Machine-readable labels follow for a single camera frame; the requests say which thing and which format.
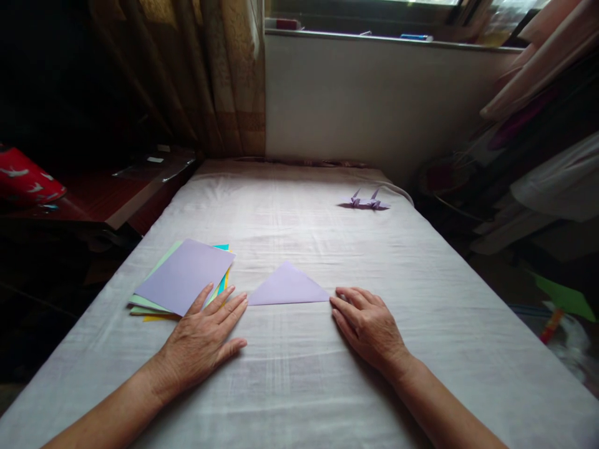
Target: purple origami paper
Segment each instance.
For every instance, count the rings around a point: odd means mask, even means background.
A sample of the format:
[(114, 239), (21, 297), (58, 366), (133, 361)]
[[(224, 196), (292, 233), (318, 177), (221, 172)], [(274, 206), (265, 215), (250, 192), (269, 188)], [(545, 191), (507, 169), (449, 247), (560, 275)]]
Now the purple origami paper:
[(375, 190), (372, 195), (372, 198), (370, 198), (370, 200), (367, 200), (367, 202), (365, 202), (364, 204), (370, 206), (372, 209), (375, 210), (389, 209), (391, 205), (387, 203), (381, 203), (379, 200), (376, 199), (376, 194), (379, 193), (380, 189), (381, 188), (379, 187), (377, 190)]
[(294, 302), (324, 302), (329, 294), (306, 273), (285, 261), (248, 298), (250, 306), (292, 304)]
[(343, 198), (343, 201), (345, 203), (349, 203), (352, 207), (358, 207), (360, 205), (360, 199), (358, 198), (358, 193), (360, 193), (360, 189), (361, 187), (358, 189), (357, 192), (354, 193), (354, 195), (351, 198)]
[(389, 209), (391, 205), (387, 203), (381, 203), (376, 199), (376, 194), (379, 193), (380, 188), (374, 191), (372, 197), (369, 200), (364, 200), (362, 198), (358, 198), (358, 193), (360, 189), (351, 197), (351, 198), (343, 198), (343, 202), (347, 203), (347, 205), (343, 205), (345, 207), (358, 208), (358, 209), (374, 209), (374, 210), (385, 210)]
[(187, 239), (135, 294), (183, 316), (206, 285), (218, 286), (233, 259), (229, 251)]

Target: mattress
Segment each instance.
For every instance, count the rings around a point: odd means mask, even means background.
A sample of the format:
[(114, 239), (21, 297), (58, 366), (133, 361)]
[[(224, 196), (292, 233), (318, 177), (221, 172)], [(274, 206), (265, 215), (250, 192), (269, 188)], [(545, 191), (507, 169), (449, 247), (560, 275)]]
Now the mattress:
[[(381, 187), (385, 211), (339, 206)], [(230, 244), (252, 292), (291, 261), (333, 294), (380, 295), (408, 348), (512, 448), (596, 448), (599, 402), (378, 170), (206, 161), (0, 420), (37, 448), (151, 357), (175, 322), (127, 300), (176, 240)], [(328, 303), (249, 307), (241, 356), (170, 404), (136, 448), (423, 447), (392, 390), (348, 349)]]

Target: window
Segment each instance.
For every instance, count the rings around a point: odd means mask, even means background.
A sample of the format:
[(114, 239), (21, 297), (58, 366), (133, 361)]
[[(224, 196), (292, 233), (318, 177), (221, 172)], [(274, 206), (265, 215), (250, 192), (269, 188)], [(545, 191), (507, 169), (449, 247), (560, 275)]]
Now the window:
[[(476, 43), (493, 20), (505, 41), (533, 7), (548, 0), (265, 0), (265, 16), (292, 19), (307, 31), (341, 34), (432, 36), (436, 41)], [(496, 37), (491, 44), (497, 45)]]

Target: red bag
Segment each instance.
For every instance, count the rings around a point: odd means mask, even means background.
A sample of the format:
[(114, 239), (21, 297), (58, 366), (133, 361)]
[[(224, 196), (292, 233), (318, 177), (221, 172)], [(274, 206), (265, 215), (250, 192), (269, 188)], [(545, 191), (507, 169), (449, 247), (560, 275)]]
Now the red bag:
[(18, 149), (0, 144), (0, 195), (6, 200), (29, 207), (57, 200), (66, 191)]

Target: beige curtain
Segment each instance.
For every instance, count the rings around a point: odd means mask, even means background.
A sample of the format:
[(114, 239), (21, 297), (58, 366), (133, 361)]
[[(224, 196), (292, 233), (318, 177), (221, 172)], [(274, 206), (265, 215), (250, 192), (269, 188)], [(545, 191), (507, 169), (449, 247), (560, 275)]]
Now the beige curtain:
[(551, 0), (519, 37), (530, 45), (497, 82), (501, 91), (480, 114), (500, 122), (524, 107), (599, 41), (599, 1)]
[(90, 0), (104, 46), (173, 143), (265, 154), (261, 0)]

